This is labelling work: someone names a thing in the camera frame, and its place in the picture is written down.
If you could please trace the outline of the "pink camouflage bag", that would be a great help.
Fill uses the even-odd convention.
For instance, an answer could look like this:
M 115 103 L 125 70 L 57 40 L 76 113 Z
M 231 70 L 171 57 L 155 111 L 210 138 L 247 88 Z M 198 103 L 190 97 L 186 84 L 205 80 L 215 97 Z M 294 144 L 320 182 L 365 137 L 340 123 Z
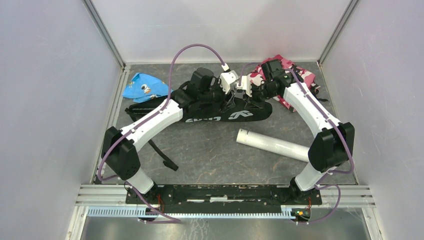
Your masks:
M 314 73 L 299 67 L 293 61 L 288 60 L 279 54 L 274 57 L 269 57 L 259 63 L 247 76 L 250 79 L 252 87 L 260 86 L 264 83 L 278 83 L 278 95 L 273 98 L 276 98 L 277 102 L 288 109 L 291 113 L 294 113 L 297 110 L 286 98 L 284 98 L 284 92 L 286 88 L 295 84 L 296 80 L 304 83 L 306 85 L 305 88 L 311 92 L 313 97 L 316 97 L 319 93 L 320 86 L 315 83 L 316 75 Z M 245 100 L 244 109 L 250 110 L 247 109 L 247 99 L 252 99 L 252 97 L 245 95 L 243 99 Z M 259 115 L 270 115 L 272 112 L 272 106 L 267 102 L 267 100 L 256 101 L 263 103 L 263 109 L 254 109 L 252 111 Z

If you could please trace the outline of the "black racket bag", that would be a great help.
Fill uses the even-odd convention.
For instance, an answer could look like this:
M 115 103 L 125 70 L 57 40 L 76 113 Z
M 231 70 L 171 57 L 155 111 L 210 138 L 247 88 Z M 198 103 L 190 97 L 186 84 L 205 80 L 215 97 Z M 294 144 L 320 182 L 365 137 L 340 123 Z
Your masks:
M 167 97 L 162 96 L 142 103 L 135 103 L 127 107 L 124 111 L 129 115 L 133 122 L 136 122 L 148 113 L 152 112 L 163 101 L 165 101 L 166 98 Z M 182 109 L 183 114 L 180 122 L 185 123 L 199 121 L 221 121 L 234 123 L 257 122 L 266 120 L 273 112 L 273 107 L 270 115 L 262 115 L 254 113 L 253 110 L 245 110 L 246 101 L 244 98 L 242 98 L 242 109 L 237 111 L 225 111 L 225 101 L 222 104 L 203 103 L 202 97 L 191 96 L 183 90 L 173 91 L 170 99 L 174 100 Z M 167 168 L 177 171 L 179 167 L 156 146 L 153 140 L 149 140 L 148 143 L 163 158 L 163 164 Z

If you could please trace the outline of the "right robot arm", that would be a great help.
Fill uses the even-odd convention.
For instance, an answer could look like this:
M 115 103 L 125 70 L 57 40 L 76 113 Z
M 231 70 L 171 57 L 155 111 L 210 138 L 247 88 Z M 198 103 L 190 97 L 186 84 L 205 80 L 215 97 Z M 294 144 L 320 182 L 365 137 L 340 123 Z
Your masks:
M 260 65 L 264 80 L 254 85 L 253 100 L 264 101 L 282 97 L 294 107 L 309 127 L 314 140 L 308 150 L 308 164 L 290 182 L 289 199 L 302 204 L 309 198 L 309 190 L 317 188 L 326 174 L 343 174 L 337 167 L 349 162 L 354 170 L 353 148 L 355 128 L 350 122 L 342 123 L 313 96 L 306 83 L 291 68 L 284 68 L 278 59 Z

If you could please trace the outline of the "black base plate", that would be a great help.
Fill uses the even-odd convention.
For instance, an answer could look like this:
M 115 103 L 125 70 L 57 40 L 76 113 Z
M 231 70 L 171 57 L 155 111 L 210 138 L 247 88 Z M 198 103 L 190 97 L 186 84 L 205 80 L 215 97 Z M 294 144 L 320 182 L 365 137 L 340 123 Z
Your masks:
M 279 213 L 281 206 L 318 206 L 317 189 L 295 193 L 288 185 L 165 184 L 143 197 L 151 205 L 164 204 L 165 214 L 262 214 Z

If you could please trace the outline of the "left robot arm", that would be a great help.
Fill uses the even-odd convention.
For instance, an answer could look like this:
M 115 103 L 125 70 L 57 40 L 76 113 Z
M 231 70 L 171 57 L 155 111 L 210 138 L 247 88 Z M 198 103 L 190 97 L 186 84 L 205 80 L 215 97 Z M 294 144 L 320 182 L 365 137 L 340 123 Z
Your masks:
M 218 110 L 231 91 L 246 90 L 249 83 L 247 76 L 238 76 L 233 70 L 215 78 L 208 69 L 199 68 L 189 81 L 141 119 L 121 129 L 114 126 L 107 129 L 101 164 L 107 164 L 138 191 L 137 196 L 145 204 L 153 203 L 157 198 L 155 182 L 141 168 L 139 150 L 162 130 L 182 120 L 184 114 L 193 113 L 204 104 Z

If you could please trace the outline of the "blue cloth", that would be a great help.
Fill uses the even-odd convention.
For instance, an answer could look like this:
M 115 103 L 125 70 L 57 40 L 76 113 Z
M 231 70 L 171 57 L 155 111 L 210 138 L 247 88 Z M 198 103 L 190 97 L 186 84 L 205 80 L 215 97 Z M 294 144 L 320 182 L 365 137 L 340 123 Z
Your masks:
M 157 77 L 145 73 L 136 73 L 126 85 L 122 96 L 143 103 L 149 100 L 167 97 L 169 86 Z

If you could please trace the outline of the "white shuttlecock tube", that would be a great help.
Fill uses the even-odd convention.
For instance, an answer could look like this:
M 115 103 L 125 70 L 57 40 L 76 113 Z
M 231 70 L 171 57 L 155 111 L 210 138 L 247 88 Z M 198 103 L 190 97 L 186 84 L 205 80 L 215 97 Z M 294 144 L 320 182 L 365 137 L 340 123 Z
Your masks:
M 286 156 L 305 163 L 309 162 L 309 148 L 297 143 L 277 139 L 240 128 L 236 137 L 239 144 Z

